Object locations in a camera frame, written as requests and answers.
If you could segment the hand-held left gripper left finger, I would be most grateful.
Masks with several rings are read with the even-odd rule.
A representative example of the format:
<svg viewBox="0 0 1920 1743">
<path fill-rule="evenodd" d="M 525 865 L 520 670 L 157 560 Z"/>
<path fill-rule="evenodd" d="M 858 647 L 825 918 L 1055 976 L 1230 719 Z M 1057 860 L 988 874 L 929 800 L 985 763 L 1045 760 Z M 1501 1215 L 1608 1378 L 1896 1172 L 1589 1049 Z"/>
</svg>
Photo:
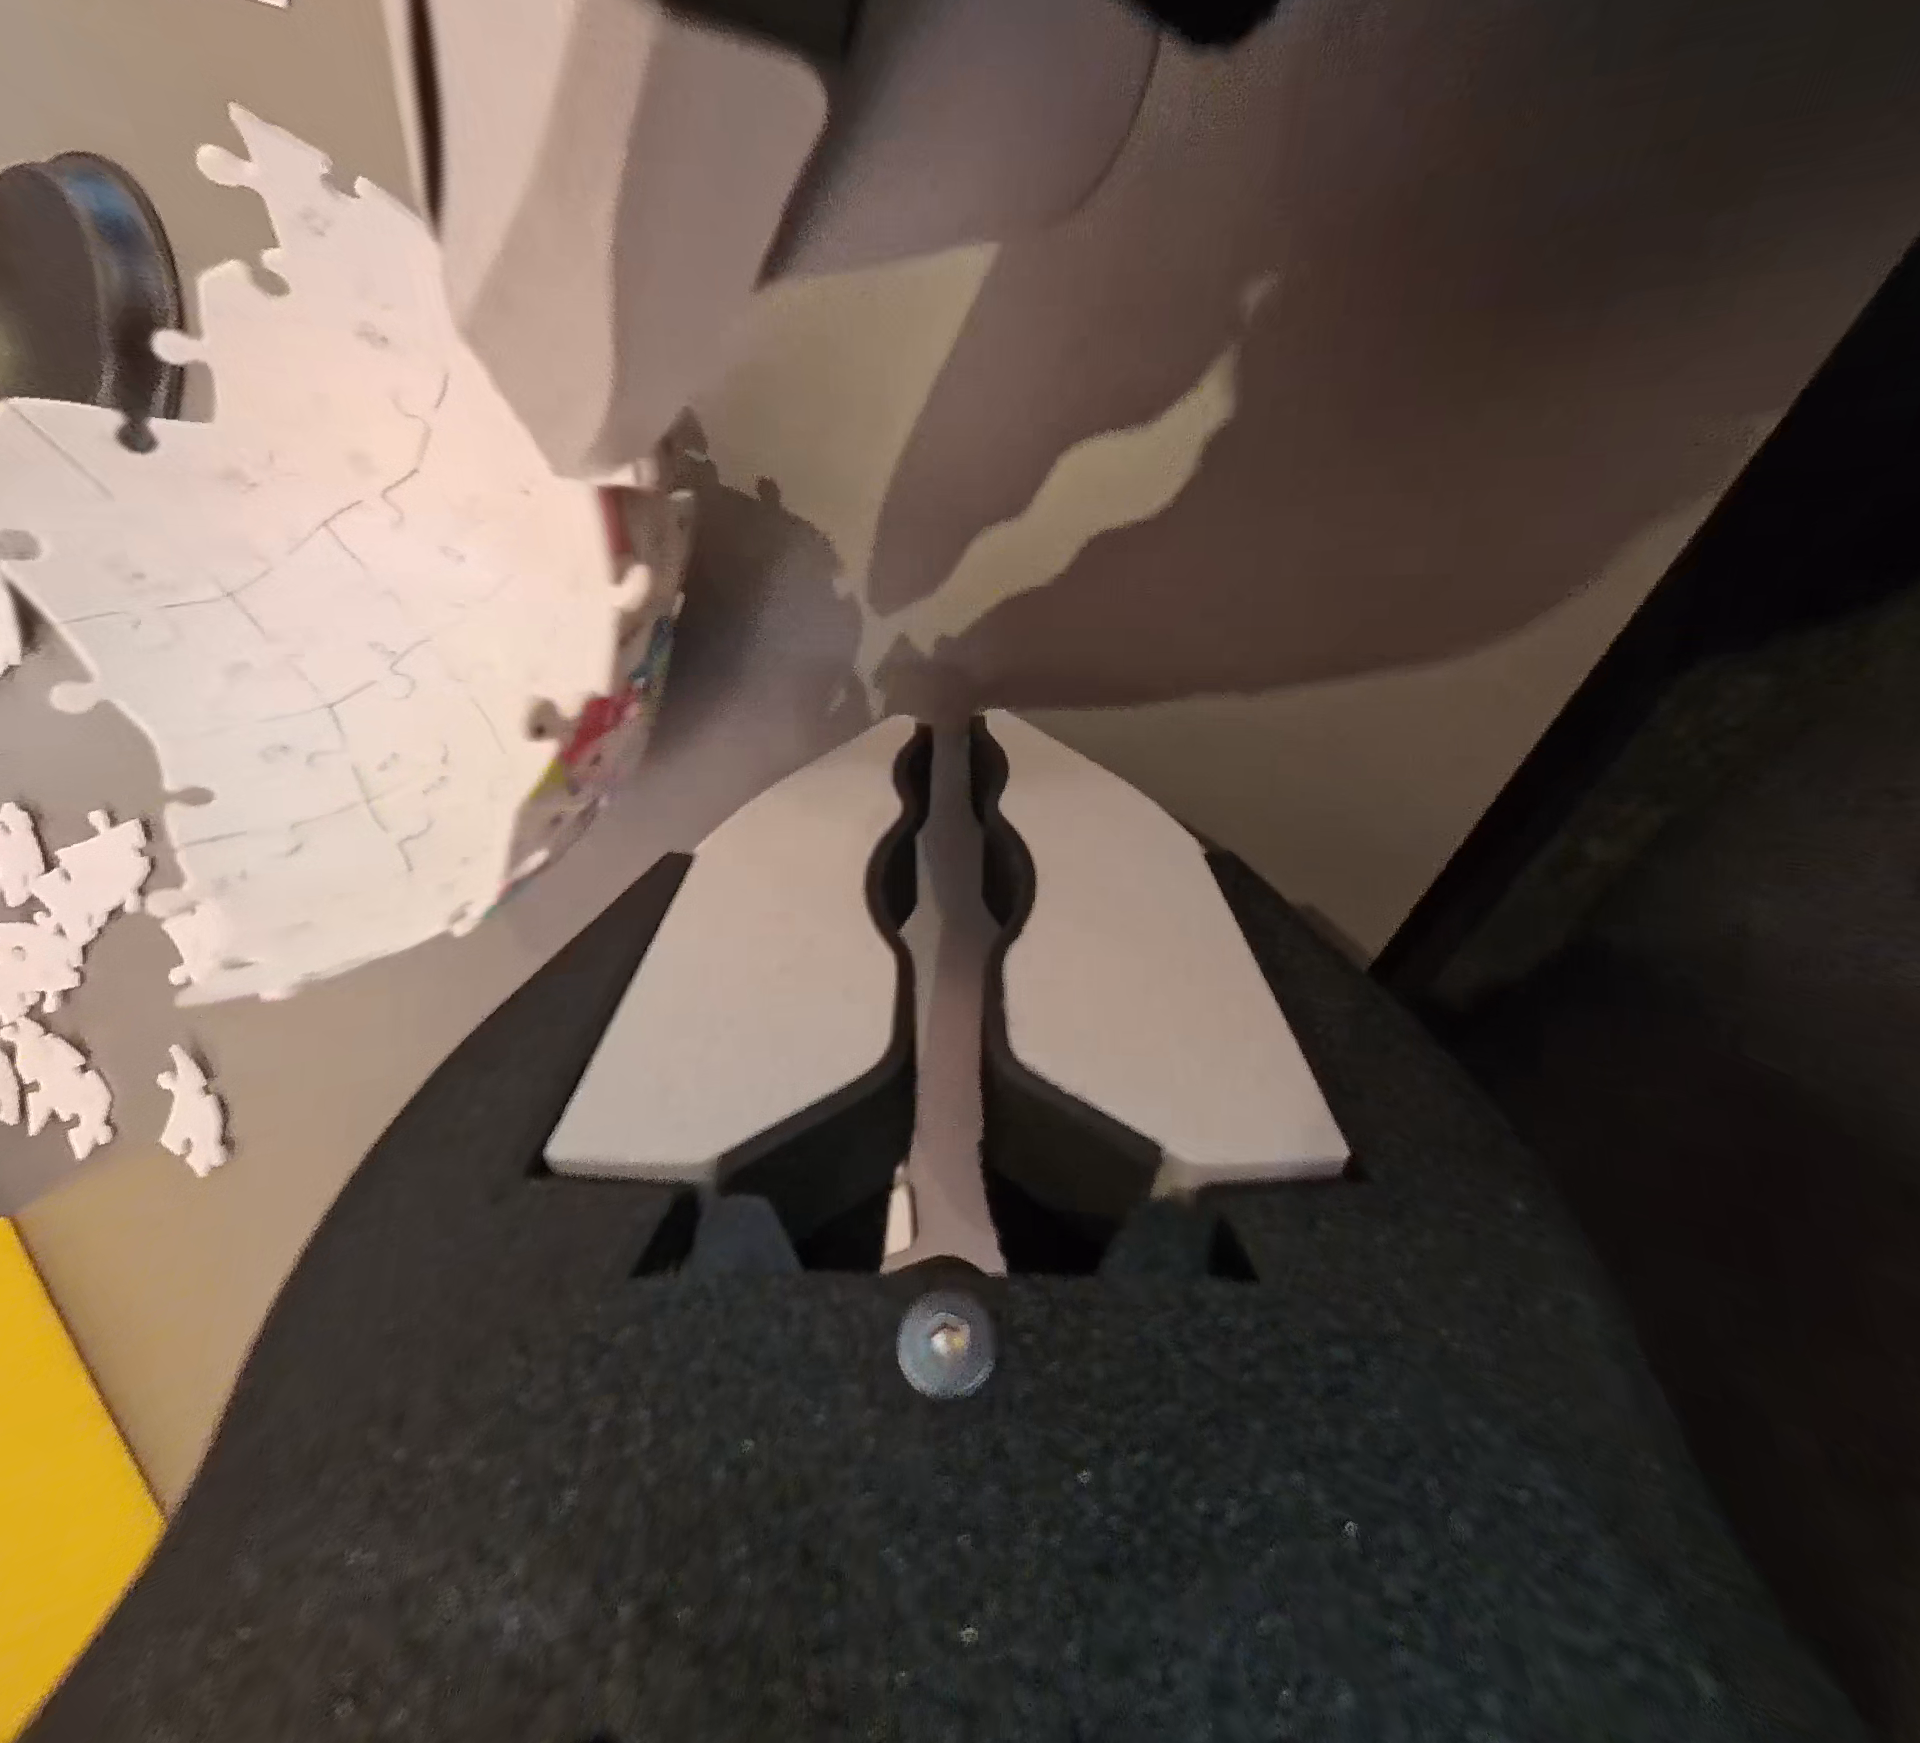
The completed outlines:
<svg viewBox="0 0 1920 1743">
<path fill-rule="evenodd" d="M 928 732 L 892 718 L 693 854 L 545 1165 L 695 1189 L 887 1189 L 913 1133 Z"/>
</svg>

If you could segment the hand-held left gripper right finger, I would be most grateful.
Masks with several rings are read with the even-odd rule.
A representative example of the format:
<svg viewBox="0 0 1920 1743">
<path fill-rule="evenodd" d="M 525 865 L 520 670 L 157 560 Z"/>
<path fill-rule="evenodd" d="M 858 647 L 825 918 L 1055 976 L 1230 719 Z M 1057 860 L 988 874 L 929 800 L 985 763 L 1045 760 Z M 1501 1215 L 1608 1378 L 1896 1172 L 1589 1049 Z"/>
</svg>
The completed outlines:
<svg viewBox="0 0 1920 1743">
<path fill-rule="evenodd" d="M 982 1155 L 1023 1193 L 1337 1178 L 1349 1147 L 1202 841 L 1031 724 L 970 728 Z"/>
</svg>

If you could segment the white jigsaw puzzle piece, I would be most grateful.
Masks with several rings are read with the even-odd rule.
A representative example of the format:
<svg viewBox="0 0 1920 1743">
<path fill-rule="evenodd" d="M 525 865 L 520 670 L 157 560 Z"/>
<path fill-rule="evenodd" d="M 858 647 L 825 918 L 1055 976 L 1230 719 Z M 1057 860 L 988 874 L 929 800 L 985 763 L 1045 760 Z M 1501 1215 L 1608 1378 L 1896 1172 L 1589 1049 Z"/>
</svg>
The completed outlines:
<svg viewBox="0 0 1920 1743">
<path fill-rule="evenodd" d="M 1007 1274 L 979 1164 L 982 1005 L 998 934 L 982 864 L 970 738 L 952 724 L 931 736 L 918 904 L 902 933 L 916 974 L 916 1121 L 887 1231 L 884 1265 L 893 1274 L 941 1260 Z"/>
</svg>

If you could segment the partly built puzzle ball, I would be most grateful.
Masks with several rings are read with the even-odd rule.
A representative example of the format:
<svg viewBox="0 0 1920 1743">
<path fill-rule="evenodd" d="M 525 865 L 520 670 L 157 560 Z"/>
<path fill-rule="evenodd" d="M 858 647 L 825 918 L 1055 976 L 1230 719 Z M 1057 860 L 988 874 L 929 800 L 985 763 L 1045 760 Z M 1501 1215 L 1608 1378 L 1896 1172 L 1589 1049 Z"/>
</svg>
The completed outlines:
<svg viewBox="0 0 1920 1743">
<path fill-rule="evenodd" d="M 691 490 L 555 474 L 451 321 L 428 226 L 240 104 L 207 183 L 256 265 L 198 279 L 209 421 L 4 410 L 11 588 L 157 755 L 183 1007 L 276 1000 L 477 929 L 650 740 Z"/>
</svg>

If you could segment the scatter of white puzzle pieces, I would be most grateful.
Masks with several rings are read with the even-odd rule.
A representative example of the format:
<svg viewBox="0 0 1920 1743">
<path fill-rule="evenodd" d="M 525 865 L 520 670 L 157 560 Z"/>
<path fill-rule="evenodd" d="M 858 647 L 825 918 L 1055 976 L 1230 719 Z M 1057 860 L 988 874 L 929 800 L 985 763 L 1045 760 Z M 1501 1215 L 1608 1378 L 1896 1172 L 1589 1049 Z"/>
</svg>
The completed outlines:
<svg viewBox="0 0 1920 1743">
<path fill-rule="evenodd" d="M 36 1137 L 56 1125 L 75 1161 L 108 1149 L 115 1093 L 51 1017 L 85 985 L 93 947 L 147 905 L 154 860 L 144 822 L 88 814 L 85 839 L 47 850 L 34 815 L 1 806 L 1 1121 Z"/>
</svg>

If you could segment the black round ball stand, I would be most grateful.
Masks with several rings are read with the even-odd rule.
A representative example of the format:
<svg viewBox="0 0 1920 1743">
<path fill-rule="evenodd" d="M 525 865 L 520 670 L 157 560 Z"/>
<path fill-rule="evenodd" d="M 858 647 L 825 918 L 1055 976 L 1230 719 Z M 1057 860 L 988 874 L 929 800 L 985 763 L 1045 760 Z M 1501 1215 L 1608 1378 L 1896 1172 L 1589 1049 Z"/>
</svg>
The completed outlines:
<svg viewBox="0 0 1920 1743">
<path fill-rule="evenodd" d="M 154 336 L 183 328 L 171 242 L 108 157 L 63 150 L 1 171 L 1 398 L 175 419 L 185 371 Z"/>
</svg>

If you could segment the yellow plastic bin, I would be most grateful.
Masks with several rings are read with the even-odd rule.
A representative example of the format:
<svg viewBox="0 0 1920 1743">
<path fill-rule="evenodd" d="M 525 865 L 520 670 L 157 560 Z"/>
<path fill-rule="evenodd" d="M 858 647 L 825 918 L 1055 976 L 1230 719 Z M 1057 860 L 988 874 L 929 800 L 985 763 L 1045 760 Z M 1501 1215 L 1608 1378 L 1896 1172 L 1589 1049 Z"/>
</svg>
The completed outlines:
<svg viewBox="0 0 1920 1743">
<path fill-rule="evenodd" d="M 1 1737 L 22 1737 L 161 1536 L 157 1500 L 1 1224 Z"/>
</svg>

